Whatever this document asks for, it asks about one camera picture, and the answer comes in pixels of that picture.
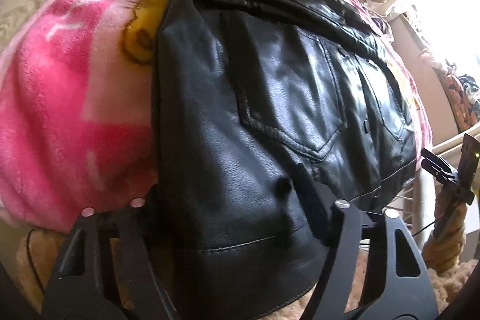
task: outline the bed sheet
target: bed sheet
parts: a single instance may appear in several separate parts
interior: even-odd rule
[[[357,0],[344,1],[381,36]],[[0,217],[67,231],[85,206],[116,209],[148,191],[149,59],[166,2],[0,0]],[[413,78],[381,39],[419,157],[431,129]]]

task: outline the fleece blanket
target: fleece blanket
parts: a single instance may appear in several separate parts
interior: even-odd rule
[[[68,231],[83,208],[121,208],[156,181],[150,60],[166,2],[48,0],[10,41],[0,55],[0,216]],[[419,152],[431,130],[385,46]]]

